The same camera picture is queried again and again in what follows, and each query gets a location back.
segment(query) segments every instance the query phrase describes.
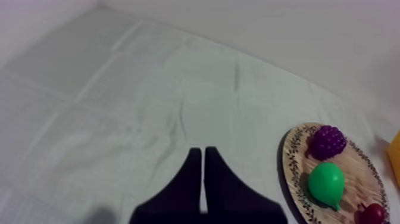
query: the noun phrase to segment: yellow object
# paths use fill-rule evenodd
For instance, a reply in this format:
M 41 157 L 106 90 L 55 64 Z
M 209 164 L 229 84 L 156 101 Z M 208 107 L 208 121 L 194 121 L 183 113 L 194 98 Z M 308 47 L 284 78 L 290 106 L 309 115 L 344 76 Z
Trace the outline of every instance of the yellow object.
M 400 132 L 393 139 L 387 153 L 389 154 L 389 159 L 396 175 L 397 184 L 400 187 Z

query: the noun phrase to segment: wrinkled white fabric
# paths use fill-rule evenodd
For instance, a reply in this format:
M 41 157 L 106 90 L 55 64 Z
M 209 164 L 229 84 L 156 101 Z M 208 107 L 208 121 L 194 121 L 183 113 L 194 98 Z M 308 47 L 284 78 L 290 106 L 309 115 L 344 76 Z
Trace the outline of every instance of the wrinkled white fabric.
M 295 223 L 276 160 L 303 122 L 337 126 L 365 151 L 400 220 L 384 151 L 395 128 L 231 48 L 94 10 L 0 73 L 0 223 L 127 223 L 190 147 L 208 145 Z

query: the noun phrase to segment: purple grapes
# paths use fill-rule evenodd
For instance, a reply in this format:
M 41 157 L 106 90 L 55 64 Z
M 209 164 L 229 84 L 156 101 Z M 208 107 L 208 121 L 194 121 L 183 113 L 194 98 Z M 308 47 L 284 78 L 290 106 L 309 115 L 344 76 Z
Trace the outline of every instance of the purple grapes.
M 346 147 L 345 136 L 337 127 L 324 125 L 314 134 L 311 154 L 317 160 L 326 160 L 343 152 Z

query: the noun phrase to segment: white cloth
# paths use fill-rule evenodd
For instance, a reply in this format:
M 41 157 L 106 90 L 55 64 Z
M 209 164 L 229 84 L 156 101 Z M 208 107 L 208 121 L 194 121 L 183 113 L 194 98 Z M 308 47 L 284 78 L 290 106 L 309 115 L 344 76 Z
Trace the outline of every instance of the white cloth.
M 303 122 L 339 127 L 370 156 L 400 220 L 383 148 L 396 130 L 231 48 L 94 10 L 0 73 L 0 223 L 127 223 L 190 147 L 209 145 L 295 223 L 276 154 Z

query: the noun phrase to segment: toy fruit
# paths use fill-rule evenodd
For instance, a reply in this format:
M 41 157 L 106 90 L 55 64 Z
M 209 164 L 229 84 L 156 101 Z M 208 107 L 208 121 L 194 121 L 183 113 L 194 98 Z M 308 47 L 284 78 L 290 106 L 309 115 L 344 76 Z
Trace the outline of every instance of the toy fruit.
M 384 219 L 385 210 L 376 203 L 370 204 L 360 215 L 360 223 L 362 224 L 382 224 Z
M 310 148 L 317 160 L 326 160 L 343 152 L 346 147 L 345 136 L 337 127 L 324 125 L 314 134 Z
M 339 210 L 339 202 L 345 189 L 342 170 L 333 163 L 321 163 L 308 178 L 308 189 L 315 199 Z

